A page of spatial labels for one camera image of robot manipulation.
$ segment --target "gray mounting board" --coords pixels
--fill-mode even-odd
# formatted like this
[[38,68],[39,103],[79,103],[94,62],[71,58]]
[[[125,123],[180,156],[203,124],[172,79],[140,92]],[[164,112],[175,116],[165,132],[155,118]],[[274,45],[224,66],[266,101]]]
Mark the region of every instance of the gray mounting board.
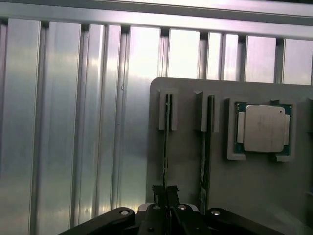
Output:
[[[199,94],[215,97],[210,133],[209,159],[205,165],[206,208],[220,207],[293,234],[287,214],[306,223],[307,195],[312,188],[313,87],[303,85],[157,78],[150,88],[147,197],[153,201],[152,185],[162,184],[164,131],[159,129],[161,91],[175,91],[175,130],[168,139],[168,185],[177,185],[181,202],[199,205],[201,156],[206,123]],[[231,102],[292,104],[289,156],[268,153],[233,153],[236,133]]]

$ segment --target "aluminum profile wall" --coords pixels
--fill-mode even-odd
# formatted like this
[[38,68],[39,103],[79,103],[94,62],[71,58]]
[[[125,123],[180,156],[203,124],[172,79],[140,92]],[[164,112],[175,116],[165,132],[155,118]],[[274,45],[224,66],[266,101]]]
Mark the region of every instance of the aluminum profile wall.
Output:
[[[40,6],[31,6],[33,19],[29,6],[10,4],[24,10],[14,18],[7,6],[0,3],[0,234],[54,235],[145,203],[149,88],[158,76],[312,83],[310,26],[274,31],[214,19],[211,31],[205,18],[198,28],[192,17],[186,28],[168,27],[163,18],[152,25],[154,14],[138,24],[131,16],[141,13],[88,20],[113,13],[51,7],[49,17]],[[75,14],[61,20],[62,11]]]

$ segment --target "screw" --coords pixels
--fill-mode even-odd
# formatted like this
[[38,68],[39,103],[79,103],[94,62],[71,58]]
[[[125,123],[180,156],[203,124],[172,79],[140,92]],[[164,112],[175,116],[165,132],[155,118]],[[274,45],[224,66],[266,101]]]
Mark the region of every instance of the screw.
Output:
[[221,213],[219,211],[212,211],[211,214],[215,216],[219,216]]
[[128,215],[128,211],[121,211],[120,214],[121,215]]
[[178,208],[181,210],[185,210],[187,207],[185,205],[179,205]]
[[155,205],[155,206],[153,207],[153,209],[159,210],[159,209],[161,209],[161,207],[159,207],[158,205]]

